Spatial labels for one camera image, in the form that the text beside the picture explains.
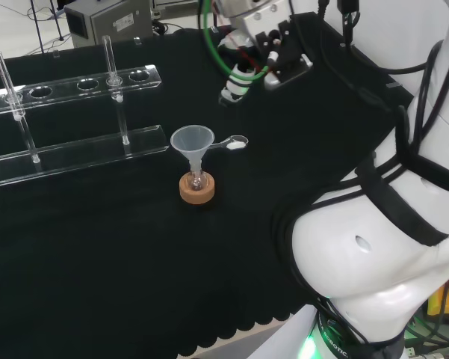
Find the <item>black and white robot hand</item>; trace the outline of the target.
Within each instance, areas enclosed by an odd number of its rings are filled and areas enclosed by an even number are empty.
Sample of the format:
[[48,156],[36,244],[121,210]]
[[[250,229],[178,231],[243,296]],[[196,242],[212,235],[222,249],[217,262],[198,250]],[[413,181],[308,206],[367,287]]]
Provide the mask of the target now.
[[229,32],[218,44],[217,53],[232,64],[233,76],[228,76],[219,95],[219,103],[236,105],[257,83],[251,80],[261,72],[265,90],[276,90],[313,69],[311,56],[294,20],[285,20],[272,31],[259,34],[256,40],[241,30]]

